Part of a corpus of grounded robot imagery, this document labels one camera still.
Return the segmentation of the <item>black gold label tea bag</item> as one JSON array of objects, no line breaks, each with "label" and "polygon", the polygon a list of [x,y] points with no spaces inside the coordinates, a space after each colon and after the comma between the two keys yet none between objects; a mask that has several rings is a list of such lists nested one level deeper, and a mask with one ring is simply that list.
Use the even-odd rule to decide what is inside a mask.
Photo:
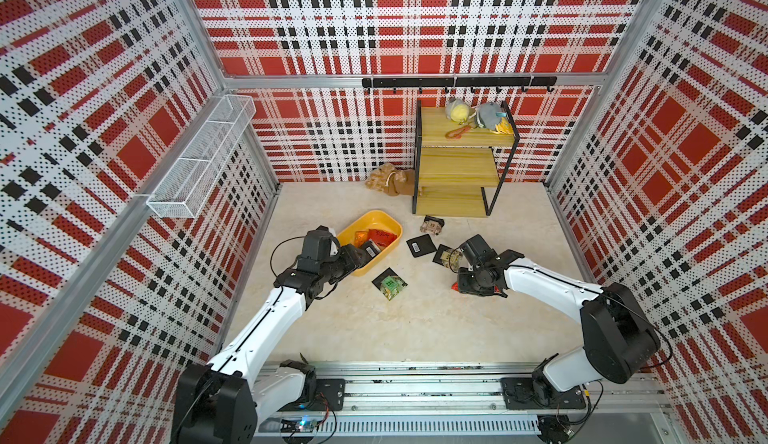
[{"label": "black gold label tea bag", "polygon": [[460,249],[440,245],[435,252],[432,262],[449,269],[453,273],[458,273],[460,270],[461,259],[462,252]]}]

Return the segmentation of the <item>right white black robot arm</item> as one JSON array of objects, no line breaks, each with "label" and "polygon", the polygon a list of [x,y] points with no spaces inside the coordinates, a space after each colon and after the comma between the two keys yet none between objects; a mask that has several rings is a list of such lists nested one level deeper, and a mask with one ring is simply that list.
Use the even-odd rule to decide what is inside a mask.
[{"label": "right white black robot arm", "polygon": [[476,297],[527,295],[572,319],[582,344],[542,361],[505,392],[513,406],[582,408],[574,395],[588,383],[626,383],[662,348],[660,332],[624,285],[601,287],[541,267],[523,254],[497,253],[479,235],[451,251],[445,265],[457,275],[453,289]]}]

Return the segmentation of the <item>black hook rail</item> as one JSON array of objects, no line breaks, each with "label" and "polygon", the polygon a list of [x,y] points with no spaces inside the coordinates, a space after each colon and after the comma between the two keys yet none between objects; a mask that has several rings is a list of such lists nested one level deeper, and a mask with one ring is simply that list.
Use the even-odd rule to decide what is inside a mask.
[{"label": "black hook rail", "polygon": [[453,88],[520,88],[540,87],[550,90],[557,84],[555,76],[513,77],[410,77],[363,78],[363,89],[453,89]]}]

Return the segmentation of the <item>small brown tea bag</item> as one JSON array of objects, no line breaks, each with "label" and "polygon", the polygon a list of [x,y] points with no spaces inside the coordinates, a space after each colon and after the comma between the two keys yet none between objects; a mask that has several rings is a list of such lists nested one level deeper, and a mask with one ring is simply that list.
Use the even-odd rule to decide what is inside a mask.
[{"label": "small brown tea bag", "polygon": [[445,226],[445,221],[434,216],[425,216],[420,226],[420,231],[424,234],[439,236]]}]

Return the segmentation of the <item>wooden black frame shelf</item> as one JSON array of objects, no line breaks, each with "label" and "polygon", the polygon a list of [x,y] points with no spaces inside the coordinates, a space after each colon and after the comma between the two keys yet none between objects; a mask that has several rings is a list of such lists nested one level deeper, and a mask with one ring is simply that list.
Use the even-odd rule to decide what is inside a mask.
[{"label": "wooden black frame shelf", "polygon": [[[417,105],[413,214],[459,218],[492,214],[520,141],[509,105],[498,105],[513,121],[512,136],[479,128],[475,115],[466,124],[456,124],[446,118],[445,107]],[[461,139],[445,138],[447,132],[465,125],[472,130]]]}]

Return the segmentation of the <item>orange tea bag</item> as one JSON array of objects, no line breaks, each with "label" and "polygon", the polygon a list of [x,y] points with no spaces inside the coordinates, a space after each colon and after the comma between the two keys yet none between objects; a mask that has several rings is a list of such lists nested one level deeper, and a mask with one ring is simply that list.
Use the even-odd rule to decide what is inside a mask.
[{"label": "orange tea bag", "polygon": [[362,248],[368,240],[369,240],[368,230],[356,231],[354,233],[353,245],[357,248]]}]

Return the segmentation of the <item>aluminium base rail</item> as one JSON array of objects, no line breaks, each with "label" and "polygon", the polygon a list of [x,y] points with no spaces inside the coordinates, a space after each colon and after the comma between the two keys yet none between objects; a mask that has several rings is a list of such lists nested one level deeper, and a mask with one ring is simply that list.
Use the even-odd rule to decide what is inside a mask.
[{"label": "aluminium base rail", "polygon": [[[523,365],[482,363],[325,363],[314,366],[330,404],[288,405],[248,443],[337,443],[345,438],[532,437],[544,443],[680,443],[682,431],[657,380],[591,382],[575,393],[580,409],[513,406],[505,392]],[[314,433],[281,434],[282,419],[317,421]]]}]

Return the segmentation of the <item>brown plush toy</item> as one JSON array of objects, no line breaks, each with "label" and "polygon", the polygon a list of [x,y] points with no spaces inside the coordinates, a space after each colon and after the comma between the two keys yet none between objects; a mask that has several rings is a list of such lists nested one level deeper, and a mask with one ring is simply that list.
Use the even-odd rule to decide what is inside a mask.
[{"label": "brown plush toy", "polygon": [[399,169],[386,163],[374,170],[365,181],[365,186],[390,197],[413,196],[415,192],[415,171]]}]

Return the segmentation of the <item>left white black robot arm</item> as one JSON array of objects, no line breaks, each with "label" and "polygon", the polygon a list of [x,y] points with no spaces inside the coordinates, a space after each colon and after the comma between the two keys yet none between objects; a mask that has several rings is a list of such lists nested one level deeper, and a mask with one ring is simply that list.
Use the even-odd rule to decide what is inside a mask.
[{"label": "left white black robot arm", "polygon": [[329,296],[365,266],[368,254],[343,245],[325,226],[309,231],[294,262],[276,275],[274,288],[246,327],[205,364],[191,364],[176,387],[173,443],[248,443],[258,427],[282,408],[331,406],[317,389],[314,366],[282,362],[259,374],[290,327],[310,305]]}]

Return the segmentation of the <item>grey plush toy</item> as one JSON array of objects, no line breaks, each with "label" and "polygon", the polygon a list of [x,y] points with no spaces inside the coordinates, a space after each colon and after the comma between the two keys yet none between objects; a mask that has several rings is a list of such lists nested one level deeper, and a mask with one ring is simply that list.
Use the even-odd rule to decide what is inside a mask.
[{"label": "grey plush toy", "polygon": [[497,135],[514,135],[514,126],[507,112],[498,104],[484,103],[475,108],[476,123]]}]

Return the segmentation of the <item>black green label tea bag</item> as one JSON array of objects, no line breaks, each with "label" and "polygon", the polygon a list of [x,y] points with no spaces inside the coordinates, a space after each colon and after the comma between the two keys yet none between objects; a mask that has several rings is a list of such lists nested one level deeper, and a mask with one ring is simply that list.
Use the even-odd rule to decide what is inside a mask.
[{"label": "black green label tea bag", "polygon": [[408,287],[408,284],[391,268],[387,268],[378,275],[372,284],[388,301],[392,301]]}]

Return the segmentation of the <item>green circuit board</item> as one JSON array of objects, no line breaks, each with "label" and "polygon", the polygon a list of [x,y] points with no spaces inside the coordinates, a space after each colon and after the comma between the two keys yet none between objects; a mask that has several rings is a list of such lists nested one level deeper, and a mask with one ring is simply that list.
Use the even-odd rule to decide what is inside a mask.
[{"label": "green circuit board", "polygon": [[297,420],[282,419],[280,422],[281,434],[302,434],[314,433],[317,427],[317,421],[310,418],[301,418]]}]

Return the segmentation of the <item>yellow plush toy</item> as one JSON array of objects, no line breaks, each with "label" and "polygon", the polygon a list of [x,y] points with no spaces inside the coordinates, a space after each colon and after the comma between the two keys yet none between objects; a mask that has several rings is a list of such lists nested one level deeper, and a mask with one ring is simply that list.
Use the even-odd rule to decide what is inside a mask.
[{"label": "yellow plush toy", "polygon": [[451,98],[446,101],[445,115],[453,123],[466,124],[474,117],[475,110],[463,100]]}]

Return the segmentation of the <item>yellow plastic storage box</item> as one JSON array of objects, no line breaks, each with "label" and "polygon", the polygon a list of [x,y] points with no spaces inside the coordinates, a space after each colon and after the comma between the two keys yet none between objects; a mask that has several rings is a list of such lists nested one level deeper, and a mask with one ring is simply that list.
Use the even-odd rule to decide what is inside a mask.
[{"label": "yellow plastic storage box", "polygon": [[336,237],[341,245],[352,244],[364,253],[366,262],[353,272],[361,277],[382,262],[400,243],[403,227],[384,211],[373,210],[347,226]]}]

